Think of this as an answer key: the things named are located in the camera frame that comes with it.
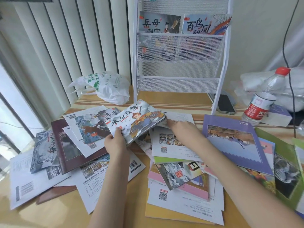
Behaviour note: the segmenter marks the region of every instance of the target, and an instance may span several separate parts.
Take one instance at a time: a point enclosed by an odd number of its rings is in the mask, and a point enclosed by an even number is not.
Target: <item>green book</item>
[[[294,145],[290,145],[259,128],[255,128],[255,131],[260,138],[275,143],[276,196],[290,208],[296,209],[303,194],[304,183],[302,167]]]
[[[155,164],[175,163],[175,162],[192,162],[191,160],[171,158],[171,157],[157,157],[154,156]]]

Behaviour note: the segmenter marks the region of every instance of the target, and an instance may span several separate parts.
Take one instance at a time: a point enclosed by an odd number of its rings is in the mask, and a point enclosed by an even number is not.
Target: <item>cable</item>
[[[23,128],[22,126],[21,126],[21,127],[19,127],[19,126],[14,126],[14,125],[9,124],[9,123],[6,123],[6,122],[0,122],[0,123],[7,124],[7,125],[10,125],[10,126],[13,126],[13,127],[16,127],[16,128]],[[35,127],[28,127],[28,128],[29,128],[29,129],[42,129],[42,130],[43,130],[43,128],[35,128]]]
[[[285,57],[285,52],[284,52],[284,49],[285,49],[285,41],[286,41],[286,36],[287,36],[287,33],[288,33],[288,30],[289,30],[289,27],[290,27],[290,24],[292,22],[292,19],[293,19],[293,16],[294,16],[294,13],[295,13],[295,10],[297,9],[298,7],[298,3],[299,3],[299,0],[297,0],[297,3],[295,4],[295,8],[293,9],[293,12],[292,12],[292,15],[291,15],[291,18],[290,18],[290,21],[289,21],[289,24],[288,24],[288,27],[287,27],[287,30],[285,32],[285,35],[284,35],[284,40],[283,40],[283,58],[284,58],[284,61],[286,63],[286,66],[287,68],[289,68],[289,65],[288,65],[288,62],[287,62],[287,59]],[[295,134],[295,105],[294,105],[294,92],[293,92],[293,89],[292,89],[292,86],[291,86],[291,76],[290,76],[290,73],[289,73],[289,87],[290,87],[290,90],[291,90],[291,94],[292,94],[292,107],[293,107],[293,120],[292,120],[292,123],[293,123],[293,136],[296,138],[296,134]]]

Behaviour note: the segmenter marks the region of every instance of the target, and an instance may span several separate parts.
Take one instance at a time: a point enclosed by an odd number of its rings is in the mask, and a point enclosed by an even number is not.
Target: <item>hand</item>
[[[194,150],[197,142],[205,138],[196,125],[191,122],[175,122],[168,119],[167,125],[171,128],[177,139],[189,149]]]
[[[126,141],[121,134],[121,129],[116,127],[115,137],[112,134],[109,134],[105,138],[105,148],[110,154],[110,160],[116,159],[117,157],[130,158],[129,152],[126,148]]]

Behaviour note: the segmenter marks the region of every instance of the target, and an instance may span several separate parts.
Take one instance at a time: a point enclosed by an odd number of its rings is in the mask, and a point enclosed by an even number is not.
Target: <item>bottle label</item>
[[[275,100],[267,100],[254,95],[244,114],[251,119],[262,120],[274,102]]]

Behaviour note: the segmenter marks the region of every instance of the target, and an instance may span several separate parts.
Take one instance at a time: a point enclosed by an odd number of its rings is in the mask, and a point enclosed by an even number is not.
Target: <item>white metal magazine rack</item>
[[[139,12],[151,12],[181,16],[179,34],[140,33]],[[137,101],[138,91],[213,93],[215,95],[211,114],[214,115],[222,90],[228,65],[231,26],[225,35],[181,34],[185,14],[232,14],[232,0],[135,0],[133,32],[133,92]],[[140,43],[152,37],[162,37],[174,48],[171,57],[163,61],[150,59],[143,55]],[[204,38],[196,45],[197,56],[204,59],[189,58],[181,49],[187,40]],[[223,54],[222,71],[216,77]]]

